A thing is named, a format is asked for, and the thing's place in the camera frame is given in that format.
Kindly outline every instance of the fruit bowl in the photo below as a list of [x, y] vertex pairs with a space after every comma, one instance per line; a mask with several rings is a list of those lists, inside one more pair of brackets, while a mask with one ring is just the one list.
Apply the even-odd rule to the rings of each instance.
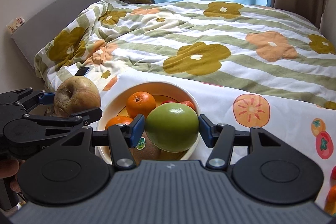
[[[200, 114], [200, 108], [195, 101], [194, 97], [184, 90], [183, 88], [173, 85], [167, 82], [157, 82], [157, 81], [151, 81], [151, 82], [145, 82], [139, 85], [135, 85], [125, 91], [123, 91], [121, 94], [119, 94], [116, 98], [114, 98], [105, 108], [103, 111], [103, 115], [101, 119], [98, 122], [97, 130], [105, 130], [106, 123], [115, 116], [127, 116], [128, 113], [126, 111], [126, 102], [127, 99], [138, 91], [144, 91], [148, 92], [153, 95], [157, 106], [161, 105], [162, 102], [167, 100], [176, 100], [177, 102], [183, 102], [183, 101], [190, 101], [194, 104], [196, 114]], [[167, 151], [161, 151], [160, 156], [157, 158], [157, 160], [187, 160], [191, 156], [191, 154], [194, 152], [199, 140], [201, 138], [201, 135], [198, 134], [197, 140], [195, 143], [190, 147], [188, 150], [180, 153], [170, 153]], [[99, 146], [98, 151], [103, 158], [103, 160], [107, 164], [112, 164], [111, 162], [111, 156], [110, 156], [110, 150], [107, 146]]]

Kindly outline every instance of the silver screw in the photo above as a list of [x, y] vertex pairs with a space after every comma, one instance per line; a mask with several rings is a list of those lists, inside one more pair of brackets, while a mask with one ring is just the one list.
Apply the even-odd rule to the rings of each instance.
[[223, 159], [214, 158], [209, 160], [209, 164], [213, 167], [222, 167], [224, 166], [225, 161]]
[[130, 167], [133, 164], [133, 160], [131, 159], [119, 159], [117, 160], [117, 165], [119, 165], [120, 167]]

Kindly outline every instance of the brown kiwi fruit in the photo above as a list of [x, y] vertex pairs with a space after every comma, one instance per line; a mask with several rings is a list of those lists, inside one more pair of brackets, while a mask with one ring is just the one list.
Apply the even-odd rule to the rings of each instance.
[[145, 138], [146, 142], [142, 150], [138, 150], [136, 147], [129, 149], [137, 165], [140, 164], [141, 160], [157, 160], [161, 154], [161, 149], [149, 140], [145, 132], [142, 134], [142, 137]]

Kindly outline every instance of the striped comforter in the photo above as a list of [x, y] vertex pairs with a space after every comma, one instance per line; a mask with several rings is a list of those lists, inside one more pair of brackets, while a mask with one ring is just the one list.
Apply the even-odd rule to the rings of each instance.
[[82, 66], [101, 92], [128, 69], [336, 109], [336, 52], [306, 19], [209, 0], [84, 10], [35, 57], [50, 90]]

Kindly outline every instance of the headboard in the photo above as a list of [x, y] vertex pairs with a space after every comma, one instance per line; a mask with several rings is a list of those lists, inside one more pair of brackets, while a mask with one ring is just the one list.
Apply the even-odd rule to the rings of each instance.
[[56, 0], [17, 29], [12, 38], [34, 68], [34, 57], [78, 14], [100, 0]]

